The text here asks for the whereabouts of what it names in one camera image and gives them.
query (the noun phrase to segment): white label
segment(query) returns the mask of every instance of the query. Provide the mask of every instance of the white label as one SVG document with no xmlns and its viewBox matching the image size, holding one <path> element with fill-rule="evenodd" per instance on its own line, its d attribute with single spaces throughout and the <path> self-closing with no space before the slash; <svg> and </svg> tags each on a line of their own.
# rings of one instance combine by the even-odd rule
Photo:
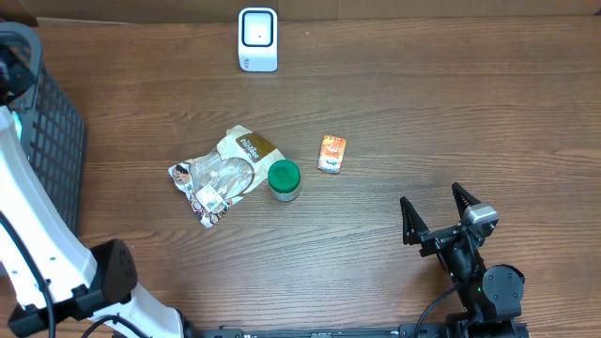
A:
<svg viewBox="0 0 601 338">
<path fill-rule="evenodd" d="M 213 209 L 224 202 L 223 198 L 210 184 L 198 191 L 196 193 L 196 198 L 208 212 L 212 212 Z"/>
</svg>

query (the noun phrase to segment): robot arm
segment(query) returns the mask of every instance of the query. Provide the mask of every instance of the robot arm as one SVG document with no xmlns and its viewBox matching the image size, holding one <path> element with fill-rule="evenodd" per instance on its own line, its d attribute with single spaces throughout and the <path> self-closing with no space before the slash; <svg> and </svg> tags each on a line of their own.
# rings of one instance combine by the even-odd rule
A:
<svg viewBox="0 0 601 338">
<path fill-rule="evenodd" d="M 56 322 L 71 316 L 93 321 L 118 315 L 148 337 L 184 336 L 176 309 L 152 297 L 138 282 L 127 246 L 114 239 L 88 250 L 69 231 L 42 188 L 17 139 L 14 120 L 0 107 L 0 212 L 30 252 L 48 285 Z M 23 255 L 0 227 L 0 259 L 17 294 L 8 325 L 18 336 L 46 330 L 46 301 Z M 132 330 L 104 324 L 127 337 Z"/>
</svg>

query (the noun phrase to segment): gray plastic crate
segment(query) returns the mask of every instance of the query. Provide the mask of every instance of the gray plastic crate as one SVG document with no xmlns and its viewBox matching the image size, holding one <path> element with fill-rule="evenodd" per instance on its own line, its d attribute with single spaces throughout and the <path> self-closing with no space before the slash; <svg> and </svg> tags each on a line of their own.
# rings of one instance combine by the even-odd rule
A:
<svg viewBox="0 0 601 338">
<path fill-rule="evenodd" d="M 84 173 L 85 127 L 69 98 L 46 69 L 38 35 L 20 23 L 0 23 L 6 45 L 36 77 L 10 104 L 23 131 L 21 146 L 42 186 L 69 229 L 77 235 Z"/>
</svg>

